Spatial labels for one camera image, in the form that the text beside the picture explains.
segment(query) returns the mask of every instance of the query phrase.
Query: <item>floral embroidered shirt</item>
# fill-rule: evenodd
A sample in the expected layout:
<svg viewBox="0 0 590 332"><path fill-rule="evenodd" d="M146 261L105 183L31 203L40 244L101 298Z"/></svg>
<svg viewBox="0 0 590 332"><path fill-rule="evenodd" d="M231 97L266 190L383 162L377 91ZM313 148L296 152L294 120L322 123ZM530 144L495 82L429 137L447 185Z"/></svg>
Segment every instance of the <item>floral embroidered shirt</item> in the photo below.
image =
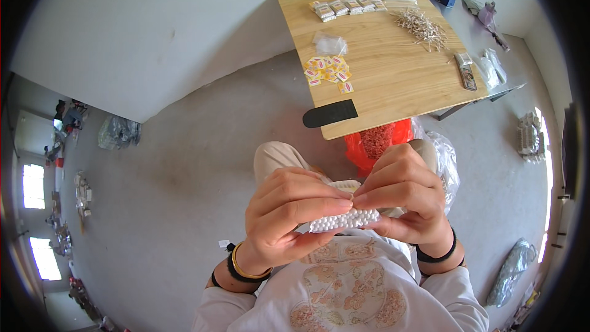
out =
<svg viewBox="0 0 590 332"><path fill-rule="evenodd" d="M419 286L406 244L344 233L275 269L257 298L205 289L193 331L487 331L466 268Z"/></svg>

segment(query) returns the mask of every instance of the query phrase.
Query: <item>metal table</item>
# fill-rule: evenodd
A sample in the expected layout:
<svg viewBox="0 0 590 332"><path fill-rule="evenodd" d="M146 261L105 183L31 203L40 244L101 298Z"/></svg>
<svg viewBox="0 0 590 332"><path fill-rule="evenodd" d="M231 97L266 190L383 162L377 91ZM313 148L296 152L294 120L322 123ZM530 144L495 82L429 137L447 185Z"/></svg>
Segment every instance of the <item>metal table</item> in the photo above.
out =
<svg viewBox="0 0 590 332"><path fill-rule="evenodd" d="M438 8L448 24L453 28L453 31L457 33L457 36L461 42L463 42L463 45L471 57L481 57L483 49L492 48L496 51L500 63L502 63L502 68L504 68L507 75L507 82L503 85L498 85L493 89L488 89L489 96L479 101L490 100L494 102L512 90L520 89L526 85L526 75L523 72L520 59L513 51L505 52L502 47L496 43L491 33L483 26L476 16L473 16L471 12L467 10L467 6L462 0L456 0L453 8L447 8L436 0L430 0L430 2ZM477 102L478 101L473 101L456 105L441 115L431 115L439 121L442 121L459 109Z"/></svg>

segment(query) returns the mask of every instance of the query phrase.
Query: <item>plastic bag of white beads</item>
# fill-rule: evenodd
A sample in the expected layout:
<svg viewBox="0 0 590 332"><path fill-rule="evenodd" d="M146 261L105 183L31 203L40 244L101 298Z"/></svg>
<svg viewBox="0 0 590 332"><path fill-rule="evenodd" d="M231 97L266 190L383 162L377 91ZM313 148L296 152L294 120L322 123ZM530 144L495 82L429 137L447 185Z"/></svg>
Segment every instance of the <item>plastic bag of white beads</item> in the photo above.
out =
<svg viewBox="0 0 590 332"><path fill-rule="evenodd" d="M329 183L330 186L352 194L360 187L356 180L336 181ZM376 209L361 210L352 208L348 213L337 216L327 216L309 222L309 232L319 233L333 231L334 229L359 228L381 219Z"/></svg>

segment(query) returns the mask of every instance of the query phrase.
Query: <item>grey floor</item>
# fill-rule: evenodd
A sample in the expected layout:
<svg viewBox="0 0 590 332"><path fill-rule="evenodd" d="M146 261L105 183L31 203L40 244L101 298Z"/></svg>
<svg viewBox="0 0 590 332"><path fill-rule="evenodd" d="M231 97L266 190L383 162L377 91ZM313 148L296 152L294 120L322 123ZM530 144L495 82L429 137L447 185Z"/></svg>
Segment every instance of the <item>grey floor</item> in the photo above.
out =
<svg viewBox="0 0 590 332"><path fill-rule="evenodd" d="M545 223L546 167L519 157L515 127L534 107L555 117L528 48L517 38L511 45L524 59L529 85L442 122L421 117L457 151L461 187L448 217L480 302L514 242L524 236L539 246ZM92 109L77 147L66 146L61 198L77 272L102 313L132 331L190 330L210 272L225 256L218 240L244 238L259 144L284 141L332 179L356 177L343 139L325 141L301 123L311 107L297 54L289 52L170 105L144 124L137 147L100 149L97 132L107 114ZM93 197L83 235L74 204L78 170ZM490 329L514 312L536 269L535 262L507 306L487 308Z"/></svg>

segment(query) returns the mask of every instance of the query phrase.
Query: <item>orange items in bag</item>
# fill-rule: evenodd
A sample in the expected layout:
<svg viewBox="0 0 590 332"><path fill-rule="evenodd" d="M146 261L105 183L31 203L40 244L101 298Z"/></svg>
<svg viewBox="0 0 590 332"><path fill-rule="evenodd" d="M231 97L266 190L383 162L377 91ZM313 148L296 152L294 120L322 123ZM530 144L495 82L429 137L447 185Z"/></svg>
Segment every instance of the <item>orange items in bag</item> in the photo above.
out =
<svg viewBox="0 0 590 332"><path fill-rule="evenodd" d="M410 119L367 129L344 136L346 157L359 168L358 176L366 177L388 147L404 144L413 139Z"/></svg>

